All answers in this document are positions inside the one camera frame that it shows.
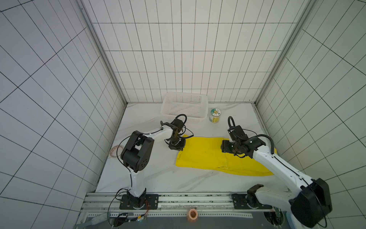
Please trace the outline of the yellow trousers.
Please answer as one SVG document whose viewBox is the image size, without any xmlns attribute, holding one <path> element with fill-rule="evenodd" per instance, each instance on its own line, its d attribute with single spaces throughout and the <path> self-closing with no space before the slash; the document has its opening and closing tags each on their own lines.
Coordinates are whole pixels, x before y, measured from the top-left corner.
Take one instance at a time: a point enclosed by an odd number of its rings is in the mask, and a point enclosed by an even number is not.
<svg viewBox="0 0 366 229">
<path fill-rule="evenodd" d="M 266 177 L 273 173 L 259 162 L 239 158 L 221 150 L 222 137 L 192 137 L 177 155 L 175 165 L 181 168 L 205 169 L 238 176 Z"/>
</svg>

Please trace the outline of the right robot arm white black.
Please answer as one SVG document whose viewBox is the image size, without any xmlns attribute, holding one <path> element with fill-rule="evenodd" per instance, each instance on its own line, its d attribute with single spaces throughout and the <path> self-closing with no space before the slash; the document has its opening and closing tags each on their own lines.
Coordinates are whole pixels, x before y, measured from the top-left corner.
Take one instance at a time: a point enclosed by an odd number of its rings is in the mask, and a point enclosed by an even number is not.
<svg viewBox="0 0 366 229">
<path fill-rule="evenodd" d="M 287 191 L 272 190 L 262 184 L 252 186 L 246 194 L 233 194 L 234 207 L 244 203 L 251 209 L 271 206 L 290 213 L 301 225 L 312 228 L 332 212 L 329 185 L 313 179 L 275 153 L 274 141 L 265 134 L 248 137 L 241 126 L 229 123 L 230 140 L 221 145 L 223 153 L 253 159 L 278 177 Z"/>
</svg>

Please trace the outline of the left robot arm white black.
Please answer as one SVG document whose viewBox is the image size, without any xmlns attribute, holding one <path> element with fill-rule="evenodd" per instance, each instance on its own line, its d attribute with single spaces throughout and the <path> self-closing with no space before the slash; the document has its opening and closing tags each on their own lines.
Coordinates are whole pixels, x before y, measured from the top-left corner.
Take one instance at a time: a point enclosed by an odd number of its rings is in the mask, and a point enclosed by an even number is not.
<svg viewBox="0 0 366 229">
<path fill-rule="evenodd" d="M 165 142 L 169 149 L 182 151 L 186 140 L 194 134 L 184 137 L 187 130 L 185 124 L 188 118 L 185 114 L 179 114 L 175 119 L 168 122 L 160 122 L 156 130 L 143 133 L 134 131 L 125 139 L 128 140 L 120 153 L 118 160 L 129 170 L 131 187 L 125 198 L 127 203 L 137 209 L 147 206 L 146 187 L 144 184 L 144 169 L 147 166 L 155 142 Z"/>
</svg>

